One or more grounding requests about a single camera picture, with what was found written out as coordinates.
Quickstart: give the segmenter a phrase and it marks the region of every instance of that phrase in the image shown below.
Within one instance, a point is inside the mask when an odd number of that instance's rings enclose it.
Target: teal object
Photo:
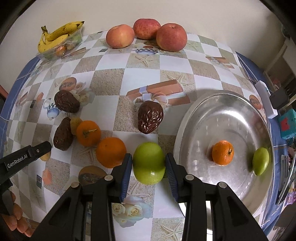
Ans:
[[[281,138],[288,140],[296,137],[296,112],[293,109],[288,110],[278,118]]]

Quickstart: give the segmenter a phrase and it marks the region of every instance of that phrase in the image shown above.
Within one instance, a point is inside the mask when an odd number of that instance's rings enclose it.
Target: white wall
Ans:
[[[53,31],[85,21],[83,35],[138,18],[178,23],[233,47],[265,67],[283,44],[277,18],[259,0],[37,0],[11,27],[0,45],[0,85],[9,91],[37,52],[41,26]]]

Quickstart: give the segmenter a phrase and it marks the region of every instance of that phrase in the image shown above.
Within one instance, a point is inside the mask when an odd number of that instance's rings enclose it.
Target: red apple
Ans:
[[[112,48],[119,49],[131,45],[134,38],[135,33],[133,29],[126,24],[121,24],[111,28],[107,32],[106,42]]]
[[[140,18],[133,24],[135,35],[144,40],[155,39],[160,27],[160,23],[152,18]]]
[[[167,23],[157,31],[156,42],[165,51],[177,52],[185,47],[187,34],[182,26]]]

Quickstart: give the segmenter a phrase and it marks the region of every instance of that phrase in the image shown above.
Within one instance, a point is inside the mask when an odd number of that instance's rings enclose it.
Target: tray rim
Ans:
[[[180,124],[180,127],[178,129],[178,132],[177,132],[177,136],[176,136],[176,140],[175,140],[175,145],[174,145],[174,150],[173,150],[173,156],[174,156],[174,159],[176,161],[177,164],[179,164],[179,154],[180,154],[180,148],[181,148],[181,143],[182,143],[182,137],[183,137],[183,133],[185,131],[185,128],[186,128],[186,125],[189,121],[189,119],[191,118],[193,112],[196,110],[196,108],[201,105],[204,101],[206,101],[207,99],[211,98],[211,97],[214,97],[216,95],[222,95],[222,94],[226,94],[226,95],[232,95],[232,96],[235,96],[239,99],[241,99],[242,101],[246,102],[253,110],[255,110],[260,118],[261,118],[261,121],[264,123],[266,129],[267,129],[267,132],[268,132],[268,135],[269,135],[269,139],[270,139],[270,142],[271,142],[271,149],[272,149],[272,175],[271,175],[271,178],[269,180],[269,186],[268,186],[268,189],[266,190],[265,192],[265,195],[264,195],[264,198],[262,200],[262,202],[260,203],[260,205],[257,207],[257,209],[251,213],[252,215],[254,215],[257,210],[261,207],[261,205],[264,203],[264,200],[266,199],[266,196],[268,194],[268,191],[270,189],[270,186],[271,186],[271,183],[272,183],[272,180],[273,180],[273,173],[274,173],[274,145],[273,145],[273,141],[272,141],[272,137],[271,137],[271,128],[270,128],[270,124],[269,124],[269,121],[268,121],[268,118],[267,119],[267,123],[265,122],[264,118],[262,117],[261,113],[256,109],[254,108],[251,103],[243,96],[235,93],[235,92],[232,92],[232,91],[226,91],[226,90],[208,90],[205,94],[201,95],[192,105],[191,107],[188,109],[188,111],[186,112],[186,114],[184,115],[182,121],[181,121],[181,124]],[[179,208],[181,209],[181,212],[182,214],[186,215],[186,208],[185,208],[185,205],[184,203],[178,203],[179,205]]]

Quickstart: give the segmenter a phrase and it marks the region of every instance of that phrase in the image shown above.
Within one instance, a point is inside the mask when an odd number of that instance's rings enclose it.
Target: white device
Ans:
[[[262,82],[261,80],[259,80],[255,84],[255,88],[262,100],[263,107],[264,107],[267,118],[272,119],[272,118],[276,117],[278,115],[278,112],[277,112],[277,110],[272,108],[272,105],[271,105],[271,102],[269,99],[270,92],[269,92],[266,84],[264,82]]]

